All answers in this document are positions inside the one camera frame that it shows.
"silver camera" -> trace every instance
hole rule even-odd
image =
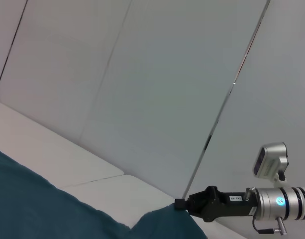
[[[276,174],[284,175],[288,166],[287,149],[283,142],[262,146],[253,167],[257,178],[273,180]]]

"blue light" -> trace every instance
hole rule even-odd
[[[284,206],[284,205],[285,205],[285,199],[279,197],[279,198],[276,199],[276,203],[277,203],[278,205],[280,205],[280,206]]]

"panel seam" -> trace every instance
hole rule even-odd
[[[22,15],[21,15],[21,17],[20,17],[20,19],[19,19],[19,22],[18,22],[16,31],[15,31],[15,34],[14,34],[14,37],[13,37],[11,46],[9,47],[8,54],[7,54],[7,57],[6,57],[6,60],[5,60],[5,62],[4,62],[3,69],[2,69],[2,72],[1,72],[1,75],[0,75],[0,82],[1,82],[1,79],[2,79],[2,75],[3,75],[3,73],[4,73],[4,70],[5,70],[7,61],[8,61],[8,57],[9,57],[9,55],[10,55],[10,53],[11,53],[11,49],[12,49],[12,47],[13,47],[13,44],[14,44],[14,41],[15,41],[15,38],[16,38],[16,35],[17,35],[17,32],[18,32],[19,26],[20,26],[20,24],[21,24],[21,22],[22,22],[22,18],[23,18],[23,15],[24,15],[24,12],[25,12],[25,9],[26,9],[26,6],[27,6],[27,2],[28,2],[28,0],[26,0],[26,2],[25,2],[25,5],[24,5],[23,11],[22,11]]]
[[[91,181],[87,181],[87,182],[83,182],[83,183],[69,184],[69,185],[66,185],[66,186],[59,187],[59,189],[64,189],[64,188],[69,188],[69,187],[77,187],[77,186],[81,186],[81,185],[84,185],[84,184],[93,183],[93,182],[97,182],[97,181],[101,181],[101,180],[105,180],[105,179],[109,179],[109,178],[121,177],[121,176],[125,176],[125,174],[110,176],[110,177],[106,177],[106,178],[95,179],[95,180],[91,180]]]
[[[190,188],[191,188],[192,182],[193,182],[193,180],[194,180],[194,178],[195,178],[195,176],[196,176],[196,174],[197,174],[197,171],[198,171],[198,169],[199,169],[199,167],[200,167],[200,165],[201,165],[201,162],[202,162],[202,159],[203,159],[203,157],[204,157],[205,151],[206,151],[206,149],[207,149],[207,147],[208,147],[208,144],[209,144],[210,141],[211,141],[211,138],[212,138],[212,136],[213,136],[213,134],[214,134],[214,131],[215,131],[215,129],[216,129],[216,126],[217,126],[217,124],[218,124],[219,118],[221,117],[221,114],[222,114],[222,112],[223,112],[223,110],[224,110],[224,107],[225,107],[225,105],[226,105],[226,103],[227,103],[227,101],[228,101],[228,99],[229,99],[229,97],[230,97],[230,95],[231,95],[231,92],[232,92],[232,90],[233,90],[233,87],[234,87],[234,85],[235,85],[235,83],[236,83],[236,81],[237,81],[237,79],[238,79],[238,76],[239,76],[239,74],[240,74],[240,72],[241,72],[241,70],[242,70],[242,67],[243,67],[243,65],[244,65],[244,63],[245,63],[245,60],[246,60],[246,58],[247,58],[247,55],[248,55],[248,53],[249,53],[249,51],[250,51],[250,49],[251,49],[251,47],[252,47],[252,44],[253,44],[254,39],[255,39],[255,36],[256,36],[256,34],[257,34],[257,32],[258,32],[258,29],[259,29],[259,27],[260,27],[260,25],[261,25],[261,23],[262,23],[262,20],[263,20],[263,18],[264,18],[264,15],[265,15],[265,13],[266,13],[266,10],[267,10],[267,8],[268,8],[268,6],[269,6],[269,4],[270,4],[270,1],[271,1],[271,0],[267,0],[266,3],[265,3],[265,6],[264,6],[263,11],[262,11],[262,13],[261,13],[261,16],[260,16],[260,18],[259,18],[259,20],[258,20],[258,23],[256,24],[256,27],[255,27],[255,30],[254,30],[253,34],[252,34],[251,40],[250,40],[250,42],[249,42],[249,44],[248,44],[248,46],[247,46],[247,48],[246,48],[246,51],[245,51],[245,54],[244,54],[243,59],[242,59],[242,61],[241,61],[241,64],[240,64],[240,66],[239,66],[239,68],[238,68],[238,70],[237,70],[237,73],[236,73],[234,82],[233,82],[233,84],[230,86],[230,88],[229,88],[229,90],[228,90],[228,92],[227,92],[227,94],[226,94],[226,96],[225,96],[225,99],[224,99],[224,101],[223,101],[223,103],[222,103],[222,106],[221,106],[221,108],[220,108],[220,110],[219,110],[219,112],[218,112],[218,114],[217,114],[217,117],[216,117],[216,119],[215,119],[214,125],[213,125],[213,127],[212,127],[210,133],[208,134],[208,137],[207,137],[206,142],[205,142],[205,146],[204,146],[204,148],[203,148],[203,150],[202,150],[202,152],[201,152],[201,155],[200,155],[200,157],[199,157],[199,159],[198,159],[198,162],[197,162],[197,164],[196,164],[196,167],[195,167],[195,169],[194,169],[194,171],[193,171],[193,173],[192,173],[192,176],[191,176],[191,178],[190,178],[190,180],[189,180],[189,183],[188,183],[188,185],[187,185],[187,187],[186,187],[186,190],[184,191],[184,194],[183,194],[183,197],[182,197],[182,198],[186,198],[186,196],[187,196],[187,194],[188,194],[188,192],[189,192],[189,190],[190,190]]]
[[[93,101],[92,101],[92,106],[90,107],[90,111],[88,112],[88,115],[87,115],[87,117],[86,117],[85,123],[84,123],[84,125],[83,125],[83,129],[82,129],[81,134],[79,135],[79,138],[78,138],[78,140],[77,140],[77,144],[78,144],[79,146],[81,146],[80,143],[81,143],[81,139],[82,139],[83,133],[84,133],[84,131],[85,131],[85,127],[86,127],[87,121],[88,121],[88,119],[90,118],[92,109],[94,108],[94,106],[95,106],[95,104],[96,104],[96,100],[97,100],[97,98],[98,98],[100,89],[101,89],[101,87],[102,87],[102,83],[103,83],[103,81],[104,81],[104,79],[105,79],[105,77],[106,77],[106,74],[107,74],[107,71],[108,71],[108,68],[109,68],[109,65],[110,65],[110,61],[111,61],[112,55],[113,55],[113,53],[114,53],[114,50],[115,50],[116,45],[117,45],[117,43],[118,43],[118,40],[119,40],[119,38],[120,38],[121,32],[122,32],[122,30],[123,30],[124,24],[125,24],[125,22],[126,22],[126,19],[127,19],[127,16],[128,16],[128,13],[129,13],[129,10],[130,10],[130,7],[131,7],[131,4],[132,4],[132,0],[130,0],[130,3],[129,3],[129,5],[128,5],[127,11],[126,11],[125,16],[124,16],[123,21],[122,21],[122,25],[121,25],[120,30],[119,30],[118,35],[117,35],[117,39],[116,39],[116,41],[115,41],[114,44],[113,44],[113,47],[112,47],[111,53],[110,53],[110,55],[109,55],[109,58],[108,58],[106,67],[105,67],[105,69],[104,69],[104,71],[103,71],[103,75],[102,75],[102,78],[101,78],[101,82],[99,83],[98,90],[97,90],[97,92],[96,92],[96,94],[95,94],[95,97],[94,97],[94,99],[93,99]]]

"white cushion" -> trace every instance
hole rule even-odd
[[[0,103],[0,151],[56,187],[123,175],[123,172]]]
[[[174,203],[172,197],[129,175],[62,190],[129,227],[133,227],[144,214]],[[209,239],[245,239],[217,222],[205,223],[200,218],[193,218]]]

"teal blanket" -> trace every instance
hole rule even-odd
[[[0,239],[205,238],[173,205],[147,213],[130,229],[0,152]]]

